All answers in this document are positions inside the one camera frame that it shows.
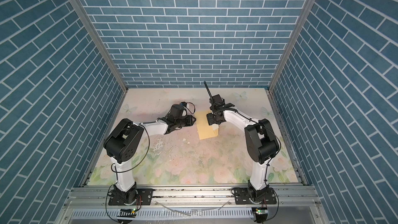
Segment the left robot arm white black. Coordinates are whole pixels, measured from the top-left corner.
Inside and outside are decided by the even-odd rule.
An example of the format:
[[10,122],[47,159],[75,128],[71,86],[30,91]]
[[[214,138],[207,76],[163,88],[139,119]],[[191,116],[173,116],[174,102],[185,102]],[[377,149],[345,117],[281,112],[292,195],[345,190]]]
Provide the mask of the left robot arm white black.
[[132,205],[139,200],[137,183],[132,170],[138,167],[131,159],[135,155],[145,134],[148,140],[152,135],[167,135],[183,127],[191,127],[196,122],[194,106],[191,102],[181,102],[171,106],[169,112],[156,121],[135,123],[122,119],[104,142],[104,149],[111,158],[111,171],[116,174],[111,196],[124,205]]

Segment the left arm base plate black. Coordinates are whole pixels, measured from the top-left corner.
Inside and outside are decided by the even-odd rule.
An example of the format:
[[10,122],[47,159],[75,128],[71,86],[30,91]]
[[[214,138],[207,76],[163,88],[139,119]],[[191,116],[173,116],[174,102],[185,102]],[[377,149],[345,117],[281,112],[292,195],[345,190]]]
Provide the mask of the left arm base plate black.
[[110,206],[128,206],[128,205],[150,205],[153,197],[153,189],[135,189],[128,192],[114,188],[108,194],[108,204]]

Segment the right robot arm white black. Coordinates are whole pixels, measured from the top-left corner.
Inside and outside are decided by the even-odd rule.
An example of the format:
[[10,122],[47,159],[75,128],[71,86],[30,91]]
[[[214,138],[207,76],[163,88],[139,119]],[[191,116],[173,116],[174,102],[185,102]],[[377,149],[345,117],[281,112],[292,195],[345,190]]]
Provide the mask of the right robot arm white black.
[[269,166],[279,153],[281,144],[267,119],[251,118],[226,103],[220,95],[209,96],[211,112],[206,115],[209,125],[231,123],[245,134],[247,152],[252,159],[252,174],[248,181],[249,199],[259,203],[271,192],[268,184]]

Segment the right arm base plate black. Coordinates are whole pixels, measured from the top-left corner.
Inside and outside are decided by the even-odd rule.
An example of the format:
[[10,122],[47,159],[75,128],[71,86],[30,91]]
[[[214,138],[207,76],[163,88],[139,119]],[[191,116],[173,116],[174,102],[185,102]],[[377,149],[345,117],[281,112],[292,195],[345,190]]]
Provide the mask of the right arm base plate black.
[[234,187],[231,189],[231,194],[235,199],[235,204],[276,204],[277,198],[273,188],[266,187],[262,190],[255,190],[254,188]]

